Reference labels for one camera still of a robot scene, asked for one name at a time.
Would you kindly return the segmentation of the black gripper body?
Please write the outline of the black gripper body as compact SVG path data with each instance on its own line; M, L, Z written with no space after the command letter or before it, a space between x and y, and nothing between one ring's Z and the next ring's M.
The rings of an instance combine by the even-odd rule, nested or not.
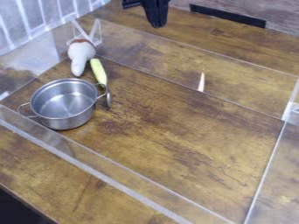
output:
M143 6L144 8L163 8L168 6L171 0L122 0L122 7L124 9Z

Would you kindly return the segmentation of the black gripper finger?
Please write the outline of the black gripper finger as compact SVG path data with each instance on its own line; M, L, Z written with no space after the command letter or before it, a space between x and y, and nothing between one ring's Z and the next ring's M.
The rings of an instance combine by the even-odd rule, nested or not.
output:
M142 0L146 16L152 27L158 27L156 0Z
M167 22L168 2L170 2L170 0L158 0L158 2L156 2L158 27L163 27L166 25L166 22Z

